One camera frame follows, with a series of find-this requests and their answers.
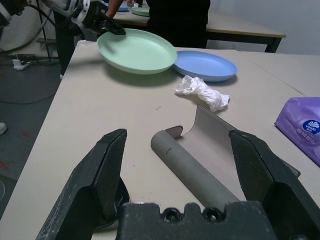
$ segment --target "floor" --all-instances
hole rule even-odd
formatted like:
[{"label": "floor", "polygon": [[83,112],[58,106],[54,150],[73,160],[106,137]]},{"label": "floor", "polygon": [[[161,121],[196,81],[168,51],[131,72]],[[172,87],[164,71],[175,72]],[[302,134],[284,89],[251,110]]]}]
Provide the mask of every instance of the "floor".
[{"label": "floor", "polygon": [[22,71],[0,65],[0,122],[8,127],[0,136],[0,218],[60,82],[59,65],[31,65]]}]

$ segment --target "beige table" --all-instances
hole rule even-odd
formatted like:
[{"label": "beige table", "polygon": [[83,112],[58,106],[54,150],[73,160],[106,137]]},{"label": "beige table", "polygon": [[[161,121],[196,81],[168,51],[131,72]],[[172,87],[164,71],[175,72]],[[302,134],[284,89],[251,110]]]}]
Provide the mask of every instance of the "beige table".
[{"label": "beige table", "polygon": [[[118,12],[114,19],[126,28],[146,30],[148,17],[129,12]],[[243,42],[267,45],[265,51],[275,53],[286,35],[254,22],[210,9],[206,26],[209,40]]]},{"label": "beige table", "polygon": [[241,52],[247,59],[306,97],[320,97],[320,56]]},{"label": "beige table", "polygon": [[[212,85],[231,96],[218,115],[299,169],[299,180],[320,206],[320,168],[274,127],[285,102],[302,95],[235,50],[204,51],[238,67],[236,77]],[[34,240],[74,167],[102,135],[118,128],[128,130],[121,177],[133,202],[156,202],[161,211],[199,203],[150,148],[159,130],[182,125],[187,132],[193,125],[201,101],[176,96],[180,82],[171,69],[150,76],[121,72],[104,62],[96,43],[78,45],[0,221],[0,239]],[[228,176],[219,180],[228,183]],[[115,236],[114,230],[92,239]]]}]

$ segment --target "green plate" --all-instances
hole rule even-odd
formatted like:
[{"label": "green plate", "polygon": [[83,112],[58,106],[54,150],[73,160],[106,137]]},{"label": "green plate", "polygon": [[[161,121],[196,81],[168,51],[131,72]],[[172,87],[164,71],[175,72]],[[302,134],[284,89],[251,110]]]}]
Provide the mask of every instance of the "green plate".
[{"label": "green plate", "polygon": [[125,32],[106,32],[97,40],[100,53],[115,68],[133,74],[156,74],[177,60],[176,49],[162,37],[137,29],[126,28]]},{"label": "green plate", "polygon": [[146,7],[132,7],[130,10],[135,15],[149,17],[149,8],[146,8]]}]

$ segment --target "tissue box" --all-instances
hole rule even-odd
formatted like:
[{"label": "tissue box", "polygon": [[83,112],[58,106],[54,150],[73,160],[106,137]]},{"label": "tissue box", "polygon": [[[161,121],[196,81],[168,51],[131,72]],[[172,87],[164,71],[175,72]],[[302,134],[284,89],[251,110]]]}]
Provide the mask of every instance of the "tissue box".
[{"label": "tissue box", "polygon": [[293,97],[274,123],[320,167],[320,97]]}]

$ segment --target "table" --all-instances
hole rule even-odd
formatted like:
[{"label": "table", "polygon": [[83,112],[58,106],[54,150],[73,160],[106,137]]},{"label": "table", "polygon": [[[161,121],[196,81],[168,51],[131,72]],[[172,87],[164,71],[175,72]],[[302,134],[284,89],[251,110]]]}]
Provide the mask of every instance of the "table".
[{"label": "table", "polygon": [[[149,18],[129,11],[117,12],[114,19],[125,28],[146,30]],[[265,44],[267,53],[275,53],[281,39],[286,37],[281,32],[214,9],[208,12],[206,32],[209,40]]]},{"label": "table", "polygon": [[302,95],[320,96],[320,56],[250,51],[241,54]]},{"label": "table", "polygon": [[[211,85],[231,96],[228,108],[218,115],[265,140],[299,169],[299,180],[320,206],[320,168],[274,127],[285,102],[302,94],[242,53],[202,51],[238,67],[236,77]],[[150,148],[156,132],[182,125],[185,133],[193,125],[201,101],[176,96],[173,88],[180,82],[172,69],[150,76],[121,72],[104,62],[96,43],[78,44],[0,221],[0,239],[34,240],[74,167],[102,135],[119,128],[128,131],[121,177],[133,202],[156,202],[161,211],[176,207],[182,212],[188,202],[200,204]],[[111,230],[92,239],[115,236]]]}]

